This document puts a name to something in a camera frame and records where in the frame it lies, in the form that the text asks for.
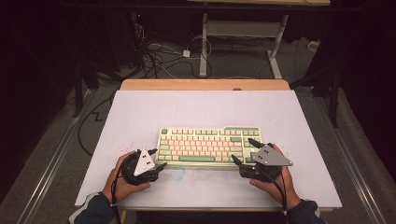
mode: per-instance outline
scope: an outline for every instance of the person's left hand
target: person's left hand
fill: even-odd
[[[116,178],[117,171],[119,170],[122,162],[131,154],[134,154],[134,151],[119,157],[116,167],[110,172],[110,175],[107,178],[107,182],[106,182],[105,187],[103,188],[102,192],[108,198],[108,201],[110,203],[112,201],[111,200],[112,199],[111,184],[113,183],[114,179]],[[127,198],[130,194],[142,191],[144,189],[148,189],[149,187],[150,187],[149,183],[143,183],[138,186],[128,184],[123,177],[120,177],[118,179],[117,188],[116,188],[117,203],[119,203],[122,200],[124,200],[125,198]]]

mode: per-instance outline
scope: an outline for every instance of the keyboard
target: keyboard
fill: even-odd
[[[162,128],[158,137],[156,164],[175,167],[237,168],[232,155],[253,164],[259,150],[248,141],[262,142],[258,127]]]

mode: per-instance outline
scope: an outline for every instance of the white tabletop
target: white tabletop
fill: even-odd
[[[76,205],[102,190],[119,156],[157,145],[163,127],[258,126],[264,142],[276,143],[293,161],[297,193],[322,209],[340,208],[318,146],[294,91],[118,91]],[[151,188],[119,204],[134,210],[271,211],[265,192],[237,170],[165,168]]]

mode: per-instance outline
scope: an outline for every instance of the floor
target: floor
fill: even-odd
[[[273,78],[265,57],[273,40],[212,41],[213,49],[208,58],[210,78]],[[301,39],[280,45],[276,59],[282,77],[289,83],[304,76],[315,55],[307,50],[308,43]],[[148,59],[147,73],[142,70],[132,78],[194,78],[197,75],[197,60],[179,59],[177,53],[181,53],[185,46],[155,42],[149,48],[152,55],[156,55],[155,62],[162,62],[162,70],[155,74]],[[191,49],[191,58],[199,57],[198,51]],[[125,65],[121,74],[131,70]],[[73,118],[75,99],[74,93],[70,92],[68,104],[53,118],[0,205],[0,223],[65,223],[76,210],[74,202],[91,160],[87,152],[94,152],[111,107],[108,99],[120,87],[120,83],[103,74],[98,74],[98,80],[98,90],[84,91],[84,107],[78,118]],[[322,213],[322,218],[329,223],[363,224],[396,220],[395,183],[350,111],[342,90],[337,129],[327,117],[327,97],[314,98],[309,87],[295,91],[343,203],[343,208]],[[134,213],[129,212],[127,219],[134,223]]]

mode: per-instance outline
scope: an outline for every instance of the sleeve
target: sleeve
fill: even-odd
[[[315,211],[318,205],[314,201],[301,200],[299,204],[288,211],[289,224],[324,224],[326,223],[317,215]]]
[[[115,214],[108,198],[102,193],[87,196],[85,203],[69,218],[70,224],[108,224]]]

